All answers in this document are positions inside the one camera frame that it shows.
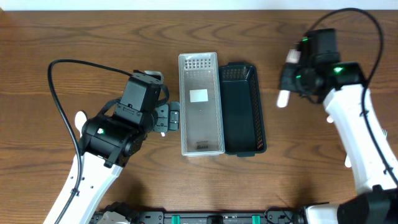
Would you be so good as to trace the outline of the clear plastic basket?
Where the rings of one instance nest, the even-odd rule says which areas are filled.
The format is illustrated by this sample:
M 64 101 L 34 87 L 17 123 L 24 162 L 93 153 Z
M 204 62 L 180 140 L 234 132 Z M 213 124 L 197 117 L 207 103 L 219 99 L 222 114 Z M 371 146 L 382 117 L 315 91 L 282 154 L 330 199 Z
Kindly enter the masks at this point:
M 225 152 L 218 59 L 215 52 L 178 56 L 182 155 Z

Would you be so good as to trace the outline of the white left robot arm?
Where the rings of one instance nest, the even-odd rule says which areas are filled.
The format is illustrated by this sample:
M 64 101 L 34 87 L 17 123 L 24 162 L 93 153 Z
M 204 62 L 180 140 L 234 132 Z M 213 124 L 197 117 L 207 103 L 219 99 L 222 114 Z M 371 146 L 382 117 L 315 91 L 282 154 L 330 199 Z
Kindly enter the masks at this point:
M 141 148 L 147 134 L 107 116 L 110 106 L 112 102 L 83 124 L 79 152 L 46 223 L 88 223 L 129 158 Z

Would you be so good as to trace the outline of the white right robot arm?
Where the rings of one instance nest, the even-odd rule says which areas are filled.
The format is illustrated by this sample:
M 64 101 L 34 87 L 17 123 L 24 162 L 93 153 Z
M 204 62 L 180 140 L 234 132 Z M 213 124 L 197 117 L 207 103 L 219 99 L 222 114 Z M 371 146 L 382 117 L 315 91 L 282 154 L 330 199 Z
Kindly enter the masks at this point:
M 397 223 L 397 158 L 379 124 L 358 63 L 285 63 L 277 106 L 289 93 L 319 96 L 351 163 L 357 196 L 310 205 L 295 223 Z

